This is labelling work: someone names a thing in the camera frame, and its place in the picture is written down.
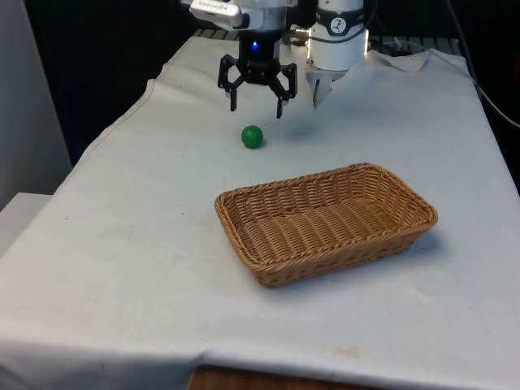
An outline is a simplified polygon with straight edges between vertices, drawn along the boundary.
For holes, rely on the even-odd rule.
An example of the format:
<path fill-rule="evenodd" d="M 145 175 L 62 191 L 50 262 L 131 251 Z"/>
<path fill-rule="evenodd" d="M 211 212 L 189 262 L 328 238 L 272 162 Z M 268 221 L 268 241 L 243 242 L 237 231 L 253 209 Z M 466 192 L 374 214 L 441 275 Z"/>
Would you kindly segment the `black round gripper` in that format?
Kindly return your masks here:
<path fill-rule="evenodd" d="M 239 76 L 230 81 L 229 71 L 237 59 L 225 54 L 220 59 L 217 85 L 229 96 L 230 110 L 237 106 L 237 90 L 243 82 L 253 85 L 269 85 L 277 97 L 276 118 L 280 119 L 284 106 L 297 95 L 297 65 L 280 65 L 281 31 L 244 31 L 239 34 Z M 278 75 L 288 82 L 285 88 Z"/>

